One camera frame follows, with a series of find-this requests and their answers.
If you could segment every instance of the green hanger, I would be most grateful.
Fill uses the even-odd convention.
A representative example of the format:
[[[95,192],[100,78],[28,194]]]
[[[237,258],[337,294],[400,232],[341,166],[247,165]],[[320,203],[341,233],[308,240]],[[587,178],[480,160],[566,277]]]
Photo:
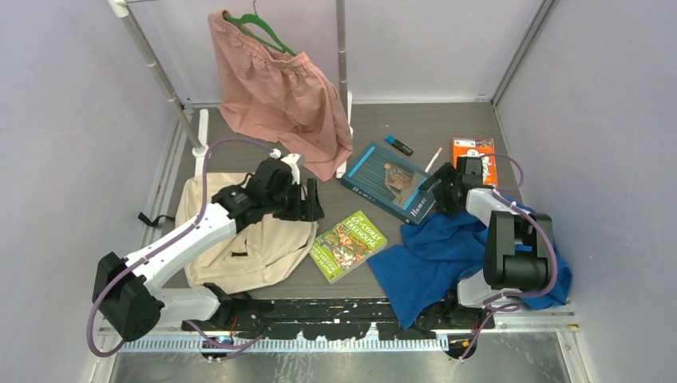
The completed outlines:
[[[259,17],[259,15],[256,13],[256,0],[254,0],[254,14],[244,14],[242,15],[241,18],[232,18],[232,17],[224,17],[226,21],[232,22],[237,25],[238,28],[240,28],[241,31],[244,33],[248,34],[249,36],[252,36],[256,40],[260,41],[261,43],[270,46],[272,49],[277,50],[280,53],[289,53],[292,56],[296,56],[296,53],[294,53],[293,50],[289,49],[288,46],[284,45],[275,32],[273,32],[273,29],[262,19]],[[265,31],[270,37],[273,38],[273,41],[275,41],[279,47],[272,45],[270,42],[263,40],[262,38],[256,36],[253,34],[250,30],[248,29],[243,29],[242,25],[243,24],[254,24],[255,26],[259,26],[263,31]]]

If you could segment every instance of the marker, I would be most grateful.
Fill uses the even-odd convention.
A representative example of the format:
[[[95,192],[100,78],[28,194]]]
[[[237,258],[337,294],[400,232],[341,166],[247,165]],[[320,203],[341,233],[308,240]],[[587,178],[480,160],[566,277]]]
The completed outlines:
[[[400,152],[402,152],[402,153],[404,153],[408,156],[411,156],[412,154],[414,154],[413,150],[411,150],[408,146],[404,145],[400,140],[396,139],[395,137],[391,136],[390,134],[388,136],[386,136],[386,142],[388,144],[393,145],[397,150],[399,150]]]
[[[430,160],[428,163],[428,166],[426,166],[426,173],[430,171],[430,168],[433,167],[433,164],[435,163],[435,160],[440,156],[440,153],[442,153],[442,148],[439,148],[435,155],[433,156],[433,159]]]

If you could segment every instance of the blue towel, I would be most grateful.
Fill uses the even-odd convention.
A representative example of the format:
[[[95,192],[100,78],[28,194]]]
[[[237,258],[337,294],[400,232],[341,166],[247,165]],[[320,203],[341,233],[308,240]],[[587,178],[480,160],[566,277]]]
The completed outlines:
[[[392,246],[367,262],[406,330],[421,310],[442,300],[460,278],[482,268],[489,229],[463,211],[454,218],[442,213],[428,215],[418,226],[402,225],[401,230],[405,246]],[[530,248],[516,247],[517,250]],[[524,299],[535,310],[566,304],[572,275],[557,247],[555,252],[557,283],[544,297]]]

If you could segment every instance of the book cover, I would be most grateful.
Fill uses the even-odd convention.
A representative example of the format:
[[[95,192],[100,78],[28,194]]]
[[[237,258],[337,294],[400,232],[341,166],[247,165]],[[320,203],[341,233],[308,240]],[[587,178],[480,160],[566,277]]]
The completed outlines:
[[[317,237],[311,257],[327,281],[334,283],[386,244],[386,237],[358,211]]]
[[[456,167],[459,156],[479,157],[494,153],[493,138],[454,138],[451,140],[451,164]],[[494,157],[482,157],[484,185],[498,187],[498,173]]]
[[[341,184],[404,223],[418,225],[435,198],[418,190],[428,175],[381,145],[371,143]]]

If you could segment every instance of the orange book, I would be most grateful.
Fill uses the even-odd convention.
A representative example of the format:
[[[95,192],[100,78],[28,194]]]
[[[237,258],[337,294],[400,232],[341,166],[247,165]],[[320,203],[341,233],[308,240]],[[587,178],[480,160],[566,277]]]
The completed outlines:
[[[459,156],[479,157],[486,153],[494,153],[493,138],[454,138],[451,140],[451,163],[456,167],[456,159]],[[484,184],[498,186],[498,174],[496,170],[496,157],[482,157],[482,175]]]

